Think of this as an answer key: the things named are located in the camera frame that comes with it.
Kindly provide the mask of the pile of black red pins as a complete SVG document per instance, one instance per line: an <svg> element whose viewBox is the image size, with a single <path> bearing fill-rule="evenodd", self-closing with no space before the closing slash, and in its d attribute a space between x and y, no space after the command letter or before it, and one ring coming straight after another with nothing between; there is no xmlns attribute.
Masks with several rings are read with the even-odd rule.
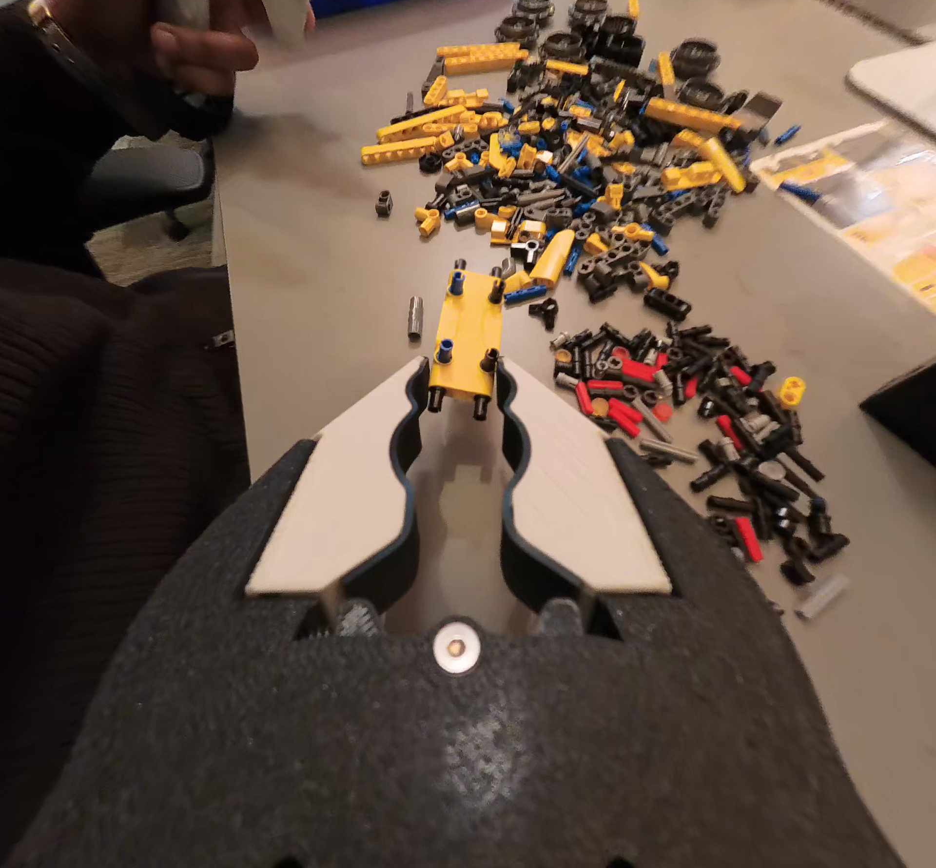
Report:
<svg viewBox="0 0 936 868"><path fill-rule="evenodd" d="M840 575L823 579L850 540L805 449L804 381L774 385L772 362L752 361L709 325L675 321L630 335L609 322L558 333L549 352L555 387L682 489L744 565L776 550L781 575L804 596L844 589Z"/></svg>

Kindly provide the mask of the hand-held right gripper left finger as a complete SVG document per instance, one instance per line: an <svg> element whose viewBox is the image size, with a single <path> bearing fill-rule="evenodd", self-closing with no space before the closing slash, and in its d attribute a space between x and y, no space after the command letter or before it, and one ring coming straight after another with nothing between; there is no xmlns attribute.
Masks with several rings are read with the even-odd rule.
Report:
<svg viewBox="0 0 936 868"><path fill-rule="evenodd" d="M428 381L417 356L312 439L245 596L309 596L329 618L350 599L384 614L404 597L419 563L407 471L422 450Z"/></svg>

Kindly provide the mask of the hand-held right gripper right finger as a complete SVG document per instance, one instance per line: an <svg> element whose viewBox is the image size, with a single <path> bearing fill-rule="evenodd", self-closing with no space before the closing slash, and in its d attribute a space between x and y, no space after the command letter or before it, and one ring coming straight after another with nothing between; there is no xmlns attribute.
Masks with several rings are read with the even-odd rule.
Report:
<svg viewBox="0 0 936 868"><path fill-rule="evenodd" d="M502 569L516 596L672 592L610 438L514 360L497 404L513 475L502 501Z"/></svg>

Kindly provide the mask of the light grey axle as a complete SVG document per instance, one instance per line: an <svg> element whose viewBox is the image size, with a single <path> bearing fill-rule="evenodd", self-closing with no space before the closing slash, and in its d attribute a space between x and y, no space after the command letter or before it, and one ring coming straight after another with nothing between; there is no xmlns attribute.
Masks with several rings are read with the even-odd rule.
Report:
<svg viewBox="0 0 936 868"><path fill-rule="evenodd" d="M805 597L794 608L796 617L803 622L816 620L849 590L850 585L851 581L840 573L813 581L807 586Z"/></svg>

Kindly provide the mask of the white book stand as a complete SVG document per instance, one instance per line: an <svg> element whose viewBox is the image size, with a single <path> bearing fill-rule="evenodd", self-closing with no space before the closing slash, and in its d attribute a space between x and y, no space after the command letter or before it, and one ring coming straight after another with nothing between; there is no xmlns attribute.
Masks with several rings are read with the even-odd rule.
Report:
<svg viewBox="0 0 936 868"><path fill-rule="evenodd" d="M935 42L855 63L846 84L908 125L935 137Z"/></svg>

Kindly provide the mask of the pile of yellow grey bricks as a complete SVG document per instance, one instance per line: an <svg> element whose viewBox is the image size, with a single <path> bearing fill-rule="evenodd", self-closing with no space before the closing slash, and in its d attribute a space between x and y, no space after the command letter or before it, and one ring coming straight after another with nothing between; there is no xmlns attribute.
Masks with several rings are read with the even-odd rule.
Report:
<svg viewBox="0 0 936 868"><path fill-rule="evenodd" d="M421 106L379 128L361 166L414 162L435 177L424 207L509 249L504 279L522 268L550 291L572 276L592 303L624 287L673 293L668 236L685 218L713 229L732 196L755 191L753 150L780 99L724 91L747 99L710 111L626 89L593 106L555 82L509 95L529 55L496 39L438 48Z"/></svg>

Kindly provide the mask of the black block with yellow beams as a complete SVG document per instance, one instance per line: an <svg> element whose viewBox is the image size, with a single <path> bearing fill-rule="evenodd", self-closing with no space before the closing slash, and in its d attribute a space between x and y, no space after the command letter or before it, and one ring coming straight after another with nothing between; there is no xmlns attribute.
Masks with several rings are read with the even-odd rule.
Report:
<svg viewBox="0 0 936 868"><path fill-rule="evenodd" d="M935 465L935 359L890 380L859 409Z"/></svg>

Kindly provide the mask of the group of black toy tyres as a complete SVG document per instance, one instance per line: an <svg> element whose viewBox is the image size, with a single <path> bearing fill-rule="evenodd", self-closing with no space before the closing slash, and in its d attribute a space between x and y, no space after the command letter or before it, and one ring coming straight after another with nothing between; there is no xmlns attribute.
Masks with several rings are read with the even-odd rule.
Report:
<svg viewBox="0 0 936 868"><path fill-rule="evenodd" d="M637 31L638 0L624 13L609 11L607 0L575 0L568 28L550 31L552 0L517 0L495 30L498 43L519 43L530 53L511 65L507 92L543 91L555 82L564 91L579 90L587 104L597 106L630 90L639 98L660 96L705 110L732 111L745 92L727 95L710 76L720 64L717 46L704 39L686 39L675 49L645 60L646 41Z"/></svg>

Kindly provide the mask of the yellow sticker sheet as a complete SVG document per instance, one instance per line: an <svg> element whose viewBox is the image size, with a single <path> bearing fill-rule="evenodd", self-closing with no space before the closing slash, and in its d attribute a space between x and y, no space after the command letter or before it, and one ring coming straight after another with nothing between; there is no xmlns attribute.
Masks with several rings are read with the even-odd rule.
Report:
<svg viewBox="0 0 936 868"><path fill-rule="evenodd" d="M751 166L888 281L935 313L935 145L889 120L860 125Z"/></svg>

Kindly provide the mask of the yellow brick assembly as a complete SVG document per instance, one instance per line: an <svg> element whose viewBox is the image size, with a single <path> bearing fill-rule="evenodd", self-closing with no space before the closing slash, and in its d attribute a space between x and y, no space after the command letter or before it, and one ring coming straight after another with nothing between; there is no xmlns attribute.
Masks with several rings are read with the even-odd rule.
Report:
<svg viewBox="0 0 936 868"><path fill-rule="evenodd" d="M469 402L484 421L495 392L502 346L506 280L501 270L474 273L459 258L448 278L429 371L428 410L447 399Z"/></svg>

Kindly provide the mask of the black two-hole connector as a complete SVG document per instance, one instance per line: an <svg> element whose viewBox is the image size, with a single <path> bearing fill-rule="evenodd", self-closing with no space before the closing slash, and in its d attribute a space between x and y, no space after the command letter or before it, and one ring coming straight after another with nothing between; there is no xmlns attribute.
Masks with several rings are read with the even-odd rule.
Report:
<svg viewBox="0 0 936 868"><path fill-rule="evenodd" d="M693 305L667 289L651 288L643 294L645 306L677 323L685 322Z"/></svg>

